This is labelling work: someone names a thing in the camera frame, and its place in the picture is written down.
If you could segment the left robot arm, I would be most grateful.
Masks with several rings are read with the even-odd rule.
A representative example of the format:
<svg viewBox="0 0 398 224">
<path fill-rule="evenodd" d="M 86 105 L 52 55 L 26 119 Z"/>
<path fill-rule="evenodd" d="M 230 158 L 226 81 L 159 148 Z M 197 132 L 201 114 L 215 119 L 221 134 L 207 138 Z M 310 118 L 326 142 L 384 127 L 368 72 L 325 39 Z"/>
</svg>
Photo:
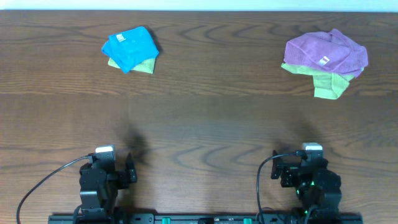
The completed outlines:
<svg viewBox="0 0 398 224">
<path fill-rule="evenodd" d="M 137 182 L 137 173 L 128 154 L 125 167 L 117 170 L 113 152 L 88 155 L 89 162 L 80 168 L 81 205 L 73 212 L 73 223 L 123 222 L 121 212 L 115 209 L 118 191 Z"/>
</svg>

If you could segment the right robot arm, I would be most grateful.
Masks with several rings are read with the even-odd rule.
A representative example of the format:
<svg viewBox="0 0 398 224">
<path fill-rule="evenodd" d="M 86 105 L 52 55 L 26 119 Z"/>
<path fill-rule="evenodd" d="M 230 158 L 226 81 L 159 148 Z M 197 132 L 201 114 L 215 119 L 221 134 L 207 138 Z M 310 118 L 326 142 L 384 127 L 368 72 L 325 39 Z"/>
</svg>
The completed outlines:
<svg viewBox="0 0 398 224">
<path fill-rule="evenodd" d="M 282 187 L 295 189 L 302 207 L 295 208 L 290 223 L 342 223 L 339 203 L 342 198 L 341 177 L 330 171 L 323 151 L 298 150 L 287 154 L 300 162 L 284 162 L 283 154 L 272 152 L 272 179 L 280 179 Z"/>
</svg>

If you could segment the green crumpled cloth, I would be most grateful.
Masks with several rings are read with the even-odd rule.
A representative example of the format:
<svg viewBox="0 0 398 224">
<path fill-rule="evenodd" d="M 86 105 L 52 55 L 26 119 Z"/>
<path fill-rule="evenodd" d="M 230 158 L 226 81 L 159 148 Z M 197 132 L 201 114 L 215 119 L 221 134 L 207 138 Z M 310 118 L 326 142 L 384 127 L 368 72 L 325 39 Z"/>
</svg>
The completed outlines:
<svg viewBox="0 0 398 224">
<path fill-rule="evenodd" d="M 316 98 L 337 100 L 349 87 L 353 74 L 339 75 L 337 73 L 324 72 L 303 65 L 291 65 L 282 63 L 281 67 L 295 75 L 308 75 L 313 78 L 314 92 Z"/>
</svg>

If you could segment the green folded cloth under blue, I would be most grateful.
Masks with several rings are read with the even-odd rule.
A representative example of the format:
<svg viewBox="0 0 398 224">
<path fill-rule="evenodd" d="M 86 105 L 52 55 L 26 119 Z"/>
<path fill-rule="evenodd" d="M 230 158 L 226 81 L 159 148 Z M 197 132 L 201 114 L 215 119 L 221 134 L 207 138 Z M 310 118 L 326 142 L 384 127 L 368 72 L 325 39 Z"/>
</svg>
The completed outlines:
<svg viewBox="0 0 398 224">
<path fill-rule="evenodd" d="M 109 58 L 109 60 L 108 60 L 108 65 L 111 67 L 114 67 L 114 68 L 119 68 L 117 63 L 111 58 Z M 155 59 L 150 58 L 150 59 L 142 61 L 140 64 L 136 65 L 131 70 L 137 71 L 137 72 L 153 74 L 154 69 L 155 69 Z"/>
</svg>

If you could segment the purple microfiber cloth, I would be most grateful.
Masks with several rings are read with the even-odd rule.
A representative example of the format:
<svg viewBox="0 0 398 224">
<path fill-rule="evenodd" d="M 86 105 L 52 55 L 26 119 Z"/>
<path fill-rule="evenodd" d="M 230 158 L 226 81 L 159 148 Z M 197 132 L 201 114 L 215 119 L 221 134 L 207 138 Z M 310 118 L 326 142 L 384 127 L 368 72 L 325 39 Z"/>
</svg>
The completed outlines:
<svg viewBox="0 0 398 224">
<path fill-rule="evenodd" d="M 358 77 L 368 66 L 368 53 L 365 47 L 338 29 L 332 29 L 329 32 L 309 32 L 289 40 L 285 46 L 284 62 Z"/>
</svg>

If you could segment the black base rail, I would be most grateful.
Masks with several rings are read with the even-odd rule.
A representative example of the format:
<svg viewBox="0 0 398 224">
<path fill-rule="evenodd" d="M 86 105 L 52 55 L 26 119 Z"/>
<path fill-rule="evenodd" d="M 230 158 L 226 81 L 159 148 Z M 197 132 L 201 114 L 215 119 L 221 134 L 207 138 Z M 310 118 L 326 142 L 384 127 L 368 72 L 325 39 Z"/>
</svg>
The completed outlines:
<svg viewBox="0 0 398 224">
<path fill-rule="evenodd" d="M 275 213 L 263 214 L 264 223 L 305 223 L 305 216 L 299 218 L 296 214 Z M 151 213 L 117 214 L 116 217 L 108 220 L 89 220 L 83 215 L 76 218 L 73 215 L 51 215 L 48 224 L 71 224 L 71 223 L 128 223 L 128 224 L 258 224 L 259 216 L 255 215 L 154 215 Z M 344 223 L 362 224 L 360 215 L 341 215 L 339 220 L 319 220 L 310 218 L 307 223 Z"/>
</svg>

